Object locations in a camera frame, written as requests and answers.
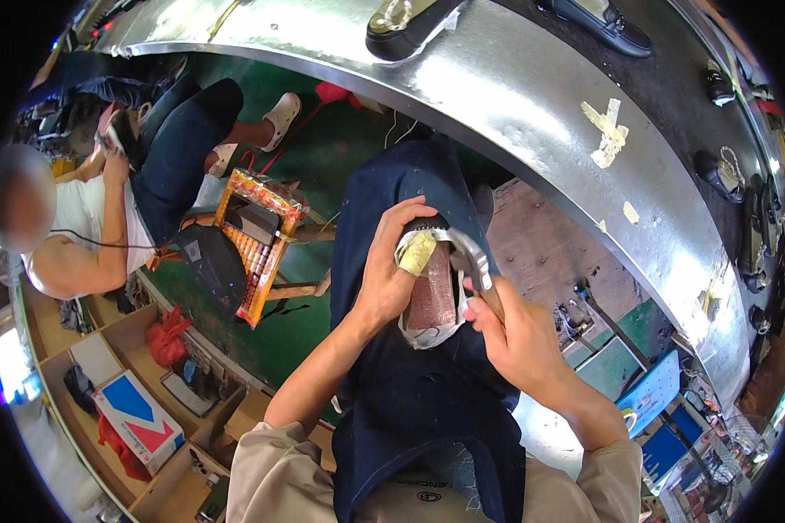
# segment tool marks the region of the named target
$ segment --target red bag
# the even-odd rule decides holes
[[[114,426],[110,421],[99,413],[99,445],[105,446],[105,443],[114,449],[114,452],[119,456],[119,461],[126,469],[126,475],[129,478],[138,479],[140,481],[151,481],[151,475],[148,473],[146,466],[136,457],[119,434],[116,434]]]
[[[186,343],[178,336],[191,325],[190,319],[181,320],[181,308],[175,306],[169,312],[163,311],[162,323],[155,323],[146,331],[146,339],[151,346],[151,357],[161,367],[170,367],[188,358]]]

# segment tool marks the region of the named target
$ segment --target white box with blue and red design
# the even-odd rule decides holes
[[[96,407],[110,421],[148,473],[160,467],[183,445],[183,429],[142,386],[125,371],[93,393]]]

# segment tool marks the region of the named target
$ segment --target navy apron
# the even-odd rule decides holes
[[[359,167],[346,187],[331,264],[332,329],[352,308],[381,214],[419,194],[477,241],[494,267],[450,142],[404,141]],[[344,413],[332,439],[338,521],[352,521],[372,489],[398,470],[460,445],[473,460],[485,515],[521,521],[526,454],[511,414],[518,394],[494,370],[471,324],[433,350],[413,350],[396,322],[387,325],[337,392]]]

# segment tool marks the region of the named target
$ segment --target wooden handle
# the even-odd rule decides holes
[[[500,297],[497,295],[497,289],[492,287],[491,289],[480,293],[480,296],[485,300],[485,303],[489,304],[489,307],[494,311],[497,319],[505,326],[505,312],[503,311],[503,304],[500,301]]]

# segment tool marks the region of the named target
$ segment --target beige shirt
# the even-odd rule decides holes
[[[264,422],[244,434],[232,459],[228,523],[335,523],[334,482],[320,448],[299,423]],[[642,449],[633,441],[585,453],[573,481],[566,472],[526,459],[523,521],[635,523],[639,517]],[[446,481],[429,472],[396,475],[356,511],[361,523],[490,521]]]

